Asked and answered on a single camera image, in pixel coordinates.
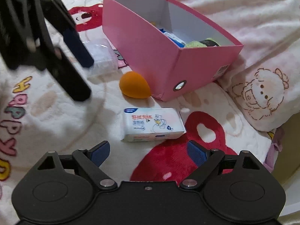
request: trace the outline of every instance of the blue logo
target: blue logo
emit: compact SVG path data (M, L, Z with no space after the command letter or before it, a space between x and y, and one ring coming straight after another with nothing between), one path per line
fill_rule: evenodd
M125 113L134 113L138 108L125 108L124 112Z

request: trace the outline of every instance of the white sticker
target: white sticker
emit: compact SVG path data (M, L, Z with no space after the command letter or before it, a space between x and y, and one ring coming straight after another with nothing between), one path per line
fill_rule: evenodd
M220 67L219 70L212 77L212 80L222 76L225 73L226 69L229 67L229 65L230 64Z

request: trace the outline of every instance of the colorful letter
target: colorful letter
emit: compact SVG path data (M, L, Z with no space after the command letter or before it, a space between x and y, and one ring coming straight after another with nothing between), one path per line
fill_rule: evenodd
M7 154L9 156L15 156L17 155L17 151L14 148L14 146L16 145L16 139L15 138L11 138L5 142L3 142L0 139L0 151L4 154Z
M17 83L15 85L15 89L13 89L13 93L19 93L23 92L24 90L28 89L30 87L30 84L25 84L26 82L30 81L32 79L32 76L26 77L23 79L20 83Z
M11 116L14 119L20 119L26 113L24 107L15 107L15 106L8 106L4 110L5 113L11 113Z
M11 174L11 164L9 161L2 160L0 158L0 181L4 181L8 179L9 175Z
M14 105L24 105L27 103L28 96L26 94L16 95L11 102L9 102L9 106Z
M9 134L17 134L22 128L22 123L12 120L2 120L0 122L0 127L6 128Z

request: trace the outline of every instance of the pink box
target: pink box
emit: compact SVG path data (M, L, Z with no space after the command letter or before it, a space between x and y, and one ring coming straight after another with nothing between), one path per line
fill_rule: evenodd
M220 46L180 48L150 22L183 41L212 38ZM104 0L103 32L162 101L214 81L243 48L219 25L176 0Z

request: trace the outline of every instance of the orange makeup sponge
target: orange makeup sponge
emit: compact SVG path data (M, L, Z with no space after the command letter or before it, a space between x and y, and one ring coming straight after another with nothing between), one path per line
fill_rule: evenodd
M133 71L127 72L121 77L119 87L124 95L132 98L143 99L151 96L147 81Z

